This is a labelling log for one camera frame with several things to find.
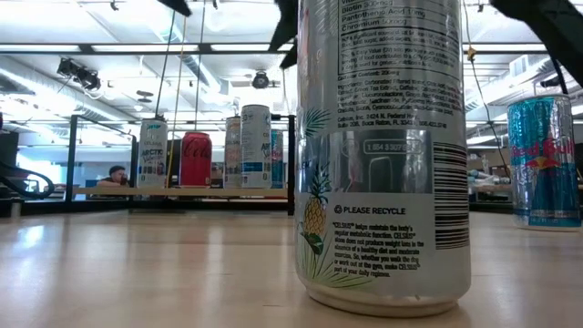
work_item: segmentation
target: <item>person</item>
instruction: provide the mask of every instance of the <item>person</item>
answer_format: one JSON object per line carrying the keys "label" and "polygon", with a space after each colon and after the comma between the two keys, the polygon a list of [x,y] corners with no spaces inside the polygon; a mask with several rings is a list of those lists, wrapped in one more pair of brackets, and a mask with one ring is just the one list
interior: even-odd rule
{"label": "person", "polygon": [[109,169],[109,177],[97,183],[98,187],[126,187],[127,185],[126,168],[119,165],[111,167]]}

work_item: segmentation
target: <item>red can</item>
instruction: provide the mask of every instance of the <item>red can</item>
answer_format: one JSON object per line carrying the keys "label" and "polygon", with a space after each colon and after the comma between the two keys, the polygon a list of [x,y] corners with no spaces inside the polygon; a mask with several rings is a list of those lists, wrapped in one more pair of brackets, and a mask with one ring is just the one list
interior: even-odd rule
{"label": "red can", "polygon": [[182,139],[180,185],[210,187],[212,142],[206,133],[187,132]]}

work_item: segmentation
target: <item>barcode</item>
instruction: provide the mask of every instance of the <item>barcode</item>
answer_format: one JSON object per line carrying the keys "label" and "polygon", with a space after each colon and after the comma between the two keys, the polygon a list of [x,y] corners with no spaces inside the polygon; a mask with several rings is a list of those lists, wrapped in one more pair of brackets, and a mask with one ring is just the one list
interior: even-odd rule
{"label": "barcode", "polygon": [[467,153],[464,147],[434,143],[435,247],[469,246]]}

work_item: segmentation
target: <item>white can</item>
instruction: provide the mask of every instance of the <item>white can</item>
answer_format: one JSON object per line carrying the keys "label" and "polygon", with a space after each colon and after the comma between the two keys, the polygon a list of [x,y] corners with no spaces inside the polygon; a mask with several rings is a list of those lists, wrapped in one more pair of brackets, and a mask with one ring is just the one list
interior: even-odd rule
{"label": "white can", "polygon": [[470,286],[458,0],[301,0],[296,266],[319,302],[423,316]]}
{"label": "white can", "polygon": [[247,105],[241,111],[243,188],[271,187],[271,113],[267,106]]}
{"label": "white can", "polygon": [[138,187],[165,187],[168,125],[144,119],[139,132]]}
{"label": "white can", "polygon": [[225,189],[241,187],[240,174],[240,117],[227,118],[225,136]]}

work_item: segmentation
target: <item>aluminum can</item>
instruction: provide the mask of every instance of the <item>aluminum can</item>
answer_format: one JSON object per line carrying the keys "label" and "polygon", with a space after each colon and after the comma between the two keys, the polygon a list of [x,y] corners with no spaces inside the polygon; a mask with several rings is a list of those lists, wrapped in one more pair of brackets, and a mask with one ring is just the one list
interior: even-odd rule
{"label": "aluminum can", "polygon": [[225,133],[225,189],[241,187],[240,175],[240,117],[227,118]]}
{"label": "aluminum can", "polygon": [[180,186],[210,187],[212,142],[206,133],[187,132],[180,153]]}
{"label": "aluminum can", "polygon": [[138,187],[165,187],[168,125],[144,119],[139,132]]}
{"label": "aluminum can", "polygon": [[243,106],[240,124],[243,188],[271,188],[271,113],[263,105]]}
{"label": "aluminum can", "polygon": [[283,131],[271,131],[271,188],[283,189]]}
{"label": "aluminum can", "polygon": [[581,219],[569,98],[532,97],[510,105],[508,145],[515,224],[578,231]]}
{"label": "aluminum can", "polygon": [[296,268],[315,300],[423,316],[470,286],[460,2],[301,0]]}

